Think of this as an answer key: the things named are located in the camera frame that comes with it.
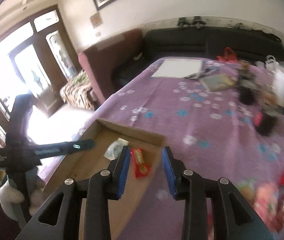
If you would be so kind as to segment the left gloved hand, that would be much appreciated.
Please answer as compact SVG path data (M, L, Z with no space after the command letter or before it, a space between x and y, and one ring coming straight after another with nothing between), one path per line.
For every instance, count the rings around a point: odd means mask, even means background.
M30 196L30 207L29 213L33 216L39 207L45 201L43 189L45 187L45 182L37 177L36 189L32 192ZM0 205L7 217L13 219L14 221L18 221L14 210L14 204L21 204L25 200L24 195L17 189L9 186L8 182L5 182L4 185L0 188Z

